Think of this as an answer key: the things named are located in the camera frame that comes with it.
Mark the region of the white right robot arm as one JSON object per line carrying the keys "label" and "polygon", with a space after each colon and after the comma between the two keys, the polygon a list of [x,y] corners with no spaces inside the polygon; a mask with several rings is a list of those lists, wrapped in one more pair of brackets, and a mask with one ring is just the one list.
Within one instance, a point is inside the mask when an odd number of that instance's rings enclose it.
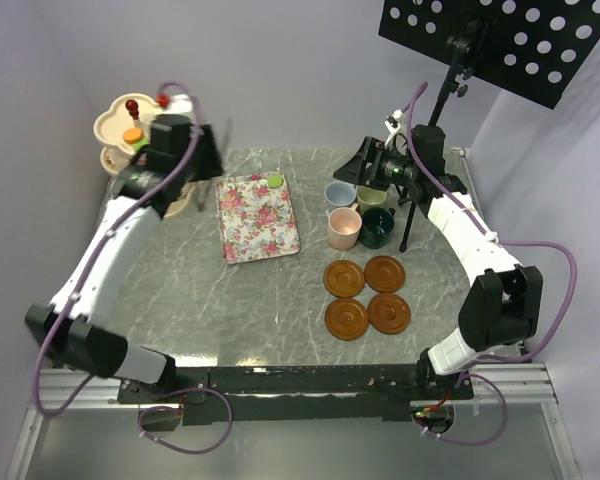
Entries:
{"label": "white right robot arm", "polygon": [[465,185],[446,172],[443,131],[417,125],[410,134],[406,153],[390,142],[365,137],[333,176],[380,191],[398,188],[444,236],[468,277],[470,289],[457,327],[425,351],[427,367],[416,375],[419,392],[434,399],[450,388],[451,374],[481,354],[535,335],[543,278],[498,243]]}

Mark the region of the green toy macaron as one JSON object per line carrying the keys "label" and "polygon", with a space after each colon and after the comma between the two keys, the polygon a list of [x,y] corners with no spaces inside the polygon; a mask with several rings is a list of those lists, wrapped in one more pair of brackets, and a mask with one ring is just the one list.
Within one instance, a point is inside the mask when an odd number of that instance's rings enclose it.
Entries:
{"label": "green toy macaron", "polygon": [[147,144],[146,140],[136,142],[132,145],[132,148],[135,152],[138,152],[143,146]]}
{"label": "green toy macaron", "polygon": [[267,185],[271,189],[279,188],[283,185],[284,179],[280,175],[271,175],[267,180]]}

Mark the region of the metal serving tongs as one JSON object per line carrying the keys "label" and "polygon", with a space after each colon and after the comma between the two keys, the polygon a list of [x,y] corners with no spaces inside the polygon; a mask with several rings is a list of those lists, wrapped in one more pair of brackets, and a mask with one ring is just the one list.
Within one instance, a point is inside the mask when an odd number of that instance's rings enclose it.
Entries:
{"label": "metal serving tongs", "polygon": [[[221,162],[224,162],[224,159],[227,156],[227,152],[229,149],[229,145],[231,142],[231,135],[233,130],[233,119],[228,117],[226,119],[225,131],[222,135],[221,139],[217,143]],[[209,197],[209,192],[212,187],[211,180],[205,180],[198,183],[196,188],[196,208],[198,212],[203,212],[206,207],[206,203]]]}

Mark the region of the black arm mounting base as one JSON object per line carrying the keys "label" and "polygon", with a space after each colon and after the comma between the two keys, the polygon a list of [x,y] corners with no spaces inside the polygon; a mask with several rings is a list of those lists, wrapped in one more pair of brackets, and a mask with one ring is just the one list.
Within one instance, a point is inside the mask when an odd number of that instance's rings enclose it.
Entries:
{"label": "black arm mounting base", "polygon": [[422,361],[415,364],[183,367],[175,394],[128,381],[120,386],[121,405],[166,405],[181,409],[185,426],[235,421],[287,421],[379,418],[409,421],[414,404],[474,397],[458,373],[436,375]]}

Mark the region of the orange toy macaron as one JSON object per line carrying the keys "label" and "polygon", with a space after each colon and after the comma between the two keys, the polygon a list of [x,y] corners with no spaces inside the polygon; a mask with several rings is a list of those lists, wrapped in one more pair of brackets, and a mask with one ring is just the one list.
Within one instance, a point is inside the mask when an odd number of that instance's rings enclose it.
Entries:
{"label": "orange toy macaron", "polygon": [[122,138],[125,143],[132,145],[144,139],[144,132],[139,127],[132,127],[123,132]]}

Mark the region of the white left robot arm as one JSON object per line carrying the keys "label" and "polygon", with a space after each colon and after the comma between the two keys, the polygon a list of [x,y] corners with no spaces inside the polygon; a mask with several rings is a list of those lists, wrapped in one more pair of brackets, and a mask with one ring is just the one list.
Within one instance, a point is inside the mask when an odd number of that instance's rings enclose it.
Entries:
{"label": "white left robot arm", "polygon": [[160,114],[150,132],[149,143],[117,176],[115,193],[71,277],[48,305],[32,305],[25,323],[54,363],[141,382],[146,395],[164,402],[177,390],[174,358],[134,345],[107,325],[130,267],[182,188],[218,177],[223,168],[209,124]]}

